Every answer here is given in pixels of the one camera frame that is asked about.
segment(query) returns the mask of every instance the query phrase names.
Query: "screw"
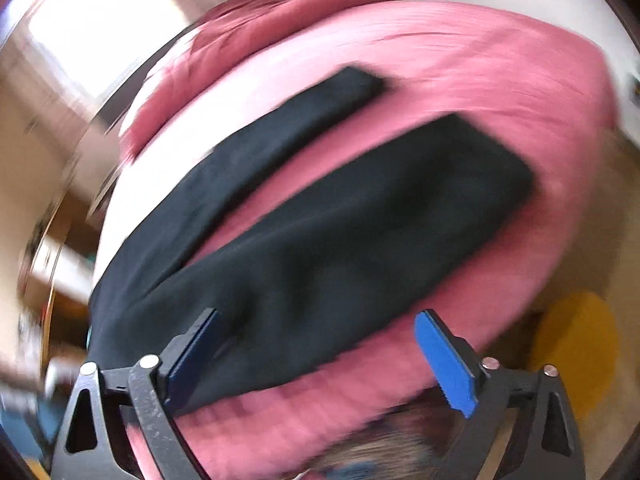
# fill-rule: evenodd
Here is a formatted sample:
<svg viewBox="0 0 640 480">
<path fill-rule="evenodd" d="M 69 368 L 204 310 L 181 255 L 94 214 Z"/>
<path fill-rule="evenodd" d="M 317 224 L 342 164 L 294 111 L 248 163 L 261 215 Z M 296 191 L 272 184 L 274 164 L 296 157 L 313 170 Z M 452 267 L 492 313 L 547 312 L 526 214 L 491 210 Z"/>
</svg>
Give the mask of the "screw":
<svg viewBox="0 0 640 480">
<path fill-rule="evenodd" d="M 95 374 L 95 371 L 97 369 L 98 369 L 98 366 L 95 363 L 88 362 L 88 363 L 84 363 L 80 367 L 80 373 L 82 375 L 92 375 L 92 374 Z"/>
<path fill-rule="evenodd" d="M 482 359 L 482 367 L 487 370 L 497 370 L 500 368 L 500 361 L 495 357 L 485 357 Z"/>
<path fill-rule="evenodd" d="M 148 354 L 140 359 L 140 366 L 148 370 L 149 368 L 155 368 L 156 366 L 158 366 L 159 362 L 160 358 L 157 355 Z"/>
<path fill-rule="evenodd" d="M 558 369 L 553 365 L 545 365 L 542 371 L 549 377 L 558 377 Z"/>
</svg>

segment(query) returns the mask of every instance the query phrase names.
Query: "sunlight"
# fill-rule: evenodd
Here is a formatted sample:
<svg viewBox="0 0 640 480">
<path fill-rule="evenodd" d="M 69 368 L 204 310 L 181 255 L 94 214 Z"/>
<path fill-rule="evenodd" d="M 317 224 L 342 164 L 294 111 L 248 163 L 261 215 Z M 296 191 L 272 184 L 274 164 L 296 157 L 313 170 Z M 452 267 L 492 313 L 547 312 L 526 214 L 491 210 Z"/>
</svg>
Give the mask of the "sunlight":
<svg viewBox="0 0 640 480">
<path fill-rule="evenodd" d="M 44 0 L 34 40 L 96 101 L 188 24 L 172 0 Z"/>
</svg>

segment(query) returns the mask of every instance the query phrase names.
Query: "black fabric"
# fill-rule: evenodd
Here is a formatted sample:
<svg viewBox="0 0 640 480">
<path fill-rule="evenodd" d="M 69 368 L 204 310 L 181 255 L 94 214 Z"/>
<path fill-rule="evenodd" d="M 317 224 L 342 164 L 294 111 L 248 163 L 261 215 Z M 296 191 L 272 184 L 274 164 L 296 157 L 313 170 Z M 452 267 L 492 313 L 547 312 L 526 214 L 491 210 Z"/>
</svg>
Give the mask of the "black fabric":
<svg viewBox="0 0 640 480">
<path fill-rule="evenodd" d="M 212 306 L 234 339 L 205 365 L 185 412 L 286 383 L 429 294 L 531 187 L 516 155 L 442 117 L 318 180 L 139 301 L 111 305 L 90 359 L 119 367 L 160 352 Z"/>
<path fill-rule="evenodd" d="M 111 353 L 113 318 L 180 269 L 227 212 L 383 89 L 382 79 L 346 67 L 220 142 L 129 235 L 97 283 L 90 355 Z"/>
</svg>

